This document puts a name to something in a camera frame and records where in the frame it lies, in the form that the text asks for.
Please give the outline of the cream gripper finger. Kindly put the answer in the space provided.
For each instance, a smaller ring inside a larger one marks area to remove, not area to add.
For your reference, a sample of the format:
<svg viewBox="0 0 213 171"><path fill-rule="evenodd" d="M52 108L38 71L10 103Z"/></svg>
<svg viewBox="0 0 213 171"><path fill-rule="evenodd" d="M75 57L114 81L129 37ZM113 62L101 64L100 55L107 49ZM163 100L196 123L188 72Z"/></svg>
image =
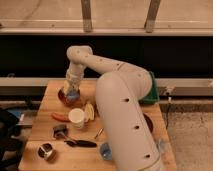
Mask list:
<svg viewBox="0 0 213 171"><path fill-rule="evenodd" d="M64 81L63 84L63 93L67 95L70 92L70 84L67 81Z"/></svg>
<svg viewBox="0 0 213 171"><path fill-rule="evenodd" d="M79 86L74 85L73 87L74 87L75 92L78 93L78 94L80 94L80 88L79 88Z"/></svg>

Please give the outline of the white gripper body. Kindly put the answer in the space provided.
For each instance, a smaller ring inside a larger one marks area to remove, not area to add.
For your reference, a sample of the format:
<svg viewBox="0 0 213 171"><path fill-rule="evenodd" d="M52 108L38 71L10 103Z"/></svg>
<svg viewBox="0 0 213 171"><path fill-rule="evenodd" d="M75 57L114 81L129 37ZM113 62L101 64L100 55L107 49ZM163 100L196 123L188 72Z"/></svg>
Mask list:
<svg viewBox="0 0 213 171"><path fill-rule="evenodd" d="M66 72L66 81L70 87L78 87L83 77L84 72L82 70L68 70Z"/></svg>

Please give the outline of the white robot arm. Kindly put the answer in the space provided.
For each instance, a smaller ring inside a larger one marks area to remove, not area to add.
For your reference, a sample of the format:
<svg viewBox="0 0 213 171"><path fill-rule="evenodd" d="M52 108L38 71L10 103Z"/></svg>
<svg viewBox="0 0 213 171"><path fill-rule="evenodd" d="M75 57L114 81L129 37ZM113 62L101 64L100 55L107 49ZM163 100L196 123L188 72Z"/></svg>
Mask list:
<svg viewBox="0 0 213 171"><path fill-rule="evenodd" d="M90 68L100 74L95 100L118 171L166 171L139 101L152 88L150 73L136 65L96 56L89 46L67 49L65 87L77 90Z"/></svg>

